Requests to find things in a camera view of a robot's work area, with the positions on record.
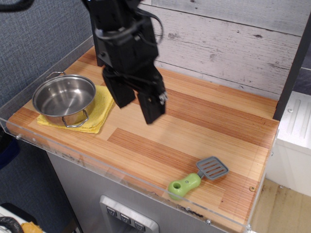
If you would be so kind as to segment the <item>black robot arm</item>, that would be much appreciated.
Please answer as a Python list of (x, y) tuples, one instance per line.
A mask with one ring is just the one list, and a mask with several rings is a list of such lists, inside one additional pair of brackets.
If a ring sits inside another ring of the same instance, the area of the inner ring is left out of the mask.
[(165, 114), (168, 99), (161, 74), (152, 19), (138, 0), (85, 0), (103, 79), (115, 103), (125, 107), (138, 99), (147, 124)]

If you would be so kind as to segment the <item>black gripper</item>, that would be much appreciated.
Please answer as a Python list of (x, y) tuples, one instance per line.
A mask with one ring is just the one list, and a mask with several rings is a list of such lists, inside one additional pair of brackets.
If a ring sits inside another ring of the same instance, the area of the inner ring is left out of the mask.
[(133, 18), (127, 26), (95, 26), (103, 79), (115, 103), (123, 108), (138, 92), (147, 124), (166, 113), (167, 92), (154, 66), (157, 42), (150, 18)]

